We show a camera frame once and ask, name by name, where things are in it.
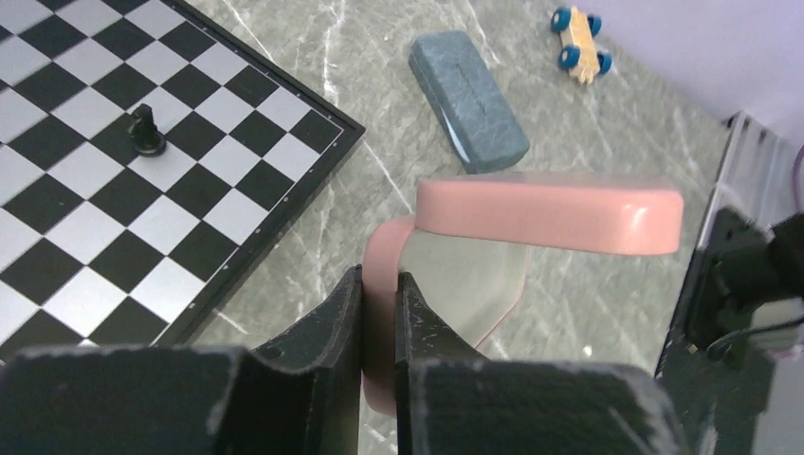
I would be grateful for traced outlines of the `grey glasses case green lining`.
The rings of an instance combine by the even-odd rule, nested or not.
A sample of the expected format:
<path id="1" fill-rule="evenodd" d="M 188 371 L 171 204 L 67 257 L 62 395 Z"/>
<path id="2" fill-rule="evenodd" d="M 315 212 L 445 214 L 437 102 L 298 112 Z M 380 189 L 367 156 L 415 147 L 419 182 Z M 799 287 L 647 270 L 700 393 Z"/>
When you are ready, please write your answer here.
<path id="1" fill-rule="evenodd" d="M 409 66 L 467 173 L 498 172 L 521 161 L 529 139 L 465 32 L 420 35 Z"/>

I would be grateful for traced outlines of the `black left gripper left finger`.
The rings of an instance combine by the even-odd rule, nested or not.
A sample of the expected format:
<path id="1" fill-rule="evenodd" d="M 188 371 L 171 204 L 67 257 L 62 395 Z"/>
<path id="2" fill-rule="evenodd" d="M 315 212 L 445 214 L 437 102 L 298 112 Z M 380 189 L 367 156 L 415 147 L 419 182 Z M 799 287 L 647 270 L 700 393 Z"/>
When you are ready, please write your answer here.
<path id="1" fill-rule="evenodd" d="M 256 349 L 34 347 L 1 372 L 5 454 L 355 454 L 362 277 Z"/>

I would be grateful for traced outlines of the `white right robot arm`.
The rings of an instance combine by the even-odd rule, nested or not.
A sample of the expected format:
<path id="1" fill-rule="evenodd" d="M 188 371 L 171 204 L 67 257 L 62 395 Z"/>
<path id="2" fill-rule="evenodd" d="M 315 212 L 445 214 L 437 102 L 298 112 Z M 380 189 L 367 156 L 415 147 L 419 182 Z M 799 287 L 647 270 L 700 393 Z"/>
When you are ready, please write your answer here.
<path id="1" fill-rule="evenodd" d="M 795 330 L 802 317 L 754 326 L 758 310 L 803 295 L 803 216 L 768 233 L 719 209 L 696 249 L 655 370 L 691 454 L 749 454 L 776 363 L 759 335 Z"/>

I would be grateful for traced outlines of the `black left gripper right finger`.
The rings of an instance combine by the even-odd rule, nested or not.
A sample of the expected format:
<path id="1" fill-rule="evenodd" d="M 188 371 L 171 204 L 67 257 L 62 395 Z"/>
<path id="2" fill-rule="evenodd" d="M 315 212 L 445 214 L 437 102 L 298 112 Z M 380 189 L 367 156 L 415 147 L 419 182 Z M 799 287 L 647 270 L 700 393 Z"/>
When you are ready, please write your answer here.
<path id="1" fill-rule="evenodd" d="M 624 364 L 492 360 L 427 304 L 402 273 L 395 295 L 403 454 L 685 454 L 667 394 Z"/>

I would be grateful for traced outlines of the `pink glasses case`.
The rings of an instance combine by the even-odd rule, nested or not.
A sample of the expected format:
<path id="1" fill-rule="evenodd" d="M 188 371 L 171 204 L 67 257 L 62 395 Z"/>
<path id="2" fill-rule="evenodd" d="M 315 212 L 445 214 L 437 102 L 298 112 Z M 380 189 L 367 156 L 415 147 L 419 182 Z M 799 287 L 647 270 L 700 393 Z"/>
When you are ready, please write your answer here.
<path id="1" fill-rule="evenodd" d="M 620 256 L 680 243 L 684 201 L 664 181 L 600 173 L 511 172 L 433 178 L 413 214 L 380 224 L 362 261 L 364 395 L 396 413 L 398 277 L 413 275 L 459 339 L 479 345 L 520 300 L 532 246 Z"/>

